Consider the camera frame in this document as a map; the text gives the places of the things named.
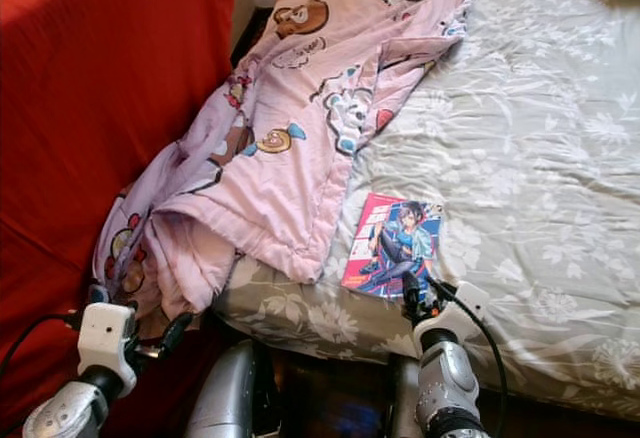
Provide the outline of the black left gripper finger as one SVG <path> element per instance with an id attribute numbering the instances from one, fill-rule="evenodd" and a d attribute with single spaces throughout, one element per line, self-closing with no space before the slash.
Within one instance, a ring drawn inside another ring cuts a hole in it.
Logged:
<path id="1" fill-rule="evenodd" d="M 174 318 L 172 322 L 166 325 L 163 336 L 161 336 L 160 345 L 157 346 L 157 356 L 168 357 L 172 355 L 175 347 L 182 342 L 184 333 L 186 333 L 192 320 L 192 313 L 180 313 L 177 318 Z"/>

